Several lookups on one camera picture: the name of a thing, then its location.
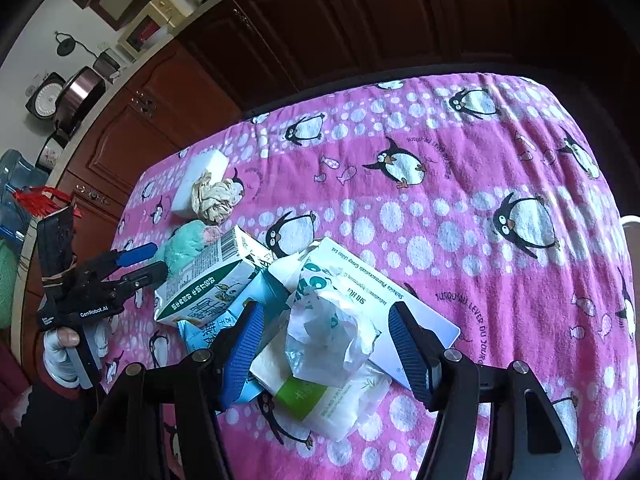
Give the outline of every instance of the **white wall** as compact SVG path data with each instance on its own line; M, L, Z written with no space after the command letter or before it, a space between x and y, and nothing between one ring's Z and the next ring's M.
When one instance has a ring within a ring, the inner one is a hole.
M72 0L45 0L0 67L0 155L13 148L35 162L53 131L52 123L40 123L24 107L25 90L35 77L57 72L68 79L94 62L80 45L68 56L58 56L55 31L73 35L96 54L103 50L98 48L101 43L113 46L120 35L91 9L80 9Z

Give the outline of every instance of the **countertop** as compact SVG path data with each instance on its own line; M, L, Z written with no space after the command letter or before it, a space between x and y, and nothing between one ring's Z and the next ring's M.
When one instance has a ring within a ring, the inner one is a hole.
M66 148L63 150L60 158L58 159L54 169L49 175L47 180L47 186L56 187L63 174L66 171L66 167L76 149L82 142L82 139L89 131L94 121L102 113L104 108L109 104L111 99L126 85L127 81L140 70L147 61L149 61L159 50L174 39L177 34L180 34L186 27L188 27L194 20L197 20L201 15L207 12L211 7L217 5L223 0L208 0L196 9L187 19L185 19L178 27L171 31L171 34L162 40L158 41L153 47L148 49L144 54L132 65L123 70L122 75L112 84L95 106L89 111L87 116L82 121L82 124L76 131L75 135L71 138ZM15 280L14 286L14 302L12 307L12 323L11 323L11 350L15 358L19 363L22 363L21 352L21 333L22 333L22 304L24 303L25 287L27 282L27 273L31 257L33 256L33 250L36 242L36 221L32 220L29 228L24 237L24 245L20 253L20 262L23 265L18 266L18 275Z

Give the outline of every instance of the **red tassel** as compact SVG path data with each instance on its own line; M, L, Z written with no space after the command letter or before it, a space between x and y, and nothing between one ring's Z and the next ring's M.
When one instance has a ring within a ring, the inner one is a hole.
M69 205L71 204L71 197L67 193L49 186L32 187L27 191L16 189L13 196L15 201L20 204L27 213L40 218L62 209L58 204L53 202L52 197L56 197ZM74 208L74 216L78 218L82 217L82 214L77 208Z

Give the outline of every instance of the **green label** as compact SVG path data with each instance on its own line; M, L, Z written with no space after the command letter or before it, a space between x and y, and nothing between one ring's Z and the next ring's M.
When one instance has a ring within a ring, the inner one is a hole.
M162 310L158 319L170 316L171 314L196 303L202 296L207 294L212 287L224 280L225 276L228 275L228 273L230 273L238 263L240 263L239 260L224 267L220 267L209 274L205 274L196 282L193 282L191 286L185 288L182 294L176 296L174 300Z
M290 377L276 393L276 399L283 403L297 420L304 420L311 412L328 386L310 383Z

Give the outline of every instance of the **wooden cabinet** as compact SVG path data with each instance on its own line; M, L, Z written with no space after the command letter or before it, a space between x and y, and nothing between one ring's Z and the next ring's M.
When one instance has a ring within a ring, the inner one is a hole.
M375 70L442 60L446 27L438 0L341 0Z
M125 205L146 168L178 151L136 110L135 96L121 89L76 149L68 170L96 191Z
M440 0L452 60L509 60L516 34L511 0Z
M233 0L208 10L177 39L241 110L296 92L278 59Z
M135 94L133 105L178 148L240 120L236 104L177 41L153 56L126 88Z
M235 0L298 89L364 73L341 0Z

